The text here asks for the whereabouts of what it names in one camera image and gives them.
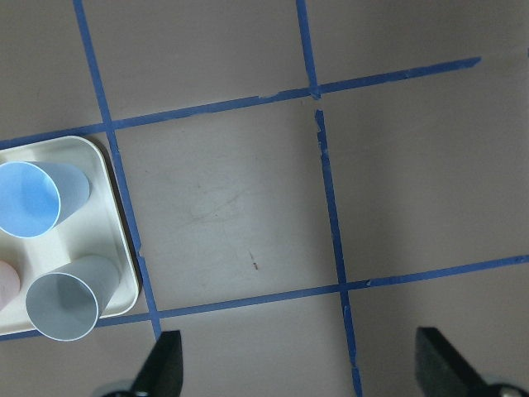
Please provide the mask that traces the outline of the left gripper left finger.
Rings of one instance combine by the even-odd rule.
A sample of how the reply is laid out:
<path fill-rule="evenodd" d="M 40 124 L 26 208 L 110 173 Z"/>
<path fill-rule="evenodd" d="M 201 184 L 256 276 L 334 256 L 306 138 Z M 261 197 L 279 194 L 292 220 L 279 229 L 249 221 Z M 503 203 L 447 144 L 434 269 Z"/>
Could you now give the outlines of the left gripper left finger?
<path fill-rule="evenodd" d="M 179 397 L 183 389 L 183 343 L 179 330 L 164 331 L 128 388 L 96 390 L 94 396 Z"/>

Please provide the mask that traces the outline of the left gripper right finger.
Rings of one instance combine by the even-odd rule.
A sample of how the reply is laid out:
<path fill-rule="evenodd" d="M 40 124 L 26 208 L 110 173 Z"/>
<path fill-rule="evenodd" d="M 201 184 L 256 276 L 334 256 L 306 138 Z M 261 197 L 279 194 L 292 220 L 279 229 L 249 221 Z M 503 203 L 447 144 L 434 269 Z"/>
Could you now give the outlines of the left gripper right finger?
<path fill-rule="evenodd" d="M 506 382 L 487 382 L 434 327 L 415 333 L 415 378 L 425 396 L 527 396 Z"/>

